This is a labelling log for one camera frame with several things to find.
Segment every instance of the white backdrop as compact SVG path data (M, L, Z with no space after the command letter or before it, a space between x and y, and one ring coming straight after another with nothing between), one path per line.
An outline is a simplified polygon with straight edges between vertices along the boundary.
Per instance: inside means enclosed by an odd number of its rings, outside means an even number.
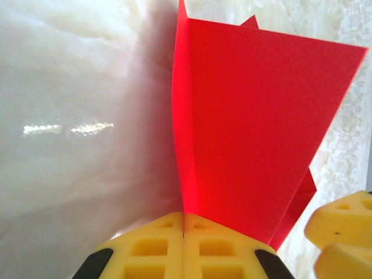
M186 6L199 19L255 14L263 29L371 43L368 0ZM0 278L69 278L101 242L181 209L176 20L177 0L0 0ZM312 163L319 191L279 251L297 278L313 277L311 212L365 187L371 80L368 58Z

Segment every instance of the yellow object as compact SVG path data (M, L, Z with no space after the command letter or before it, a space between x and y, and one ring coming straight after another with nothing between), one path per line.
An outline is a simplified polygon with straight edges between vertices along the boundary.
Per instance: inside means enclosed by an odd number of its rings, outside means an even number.
M315 264L317 279L371 279L372 249L327 245Z
M332 243L372 248L372 194L359 191L320 207L305 235L321 250Z
M73 279L293 279L275 251L194 214L172 213L102 244Z

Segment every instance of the black rubber pad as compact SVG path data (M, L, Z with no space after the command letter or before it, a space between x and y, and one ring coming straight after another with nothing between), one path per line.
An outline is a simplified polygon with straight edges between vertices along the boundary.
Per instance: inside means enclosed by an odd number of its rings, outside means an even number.
M255 254L269 279L294 279L278 256L265 250L255 250Z
M98 279L113 252L112 249L105 248L89 255L72 279Z

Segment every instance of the white sheet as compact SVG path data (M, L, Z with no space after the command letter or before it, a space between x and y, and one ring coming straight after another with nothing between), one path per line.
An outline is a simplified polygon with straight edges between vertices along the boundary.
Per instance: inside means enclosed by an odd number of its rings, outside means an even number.
M191 17L369 46L368 0L186 0ZM171 132L171 0L0 1L0 278L69 278L101 242L181 208ZM312 172L319 191L279 251L311 278L311 212L365 187L370 61Z

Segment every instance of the red paper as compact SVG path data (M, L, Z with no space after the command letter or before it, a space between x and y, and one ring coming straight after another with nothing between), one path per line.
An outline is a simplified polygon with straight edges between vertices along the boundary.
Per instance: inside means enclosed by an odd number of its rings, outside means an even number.
M174 142L185 212L277 248L314 194L309 164L366 49L250 24L189 19L180 1Z

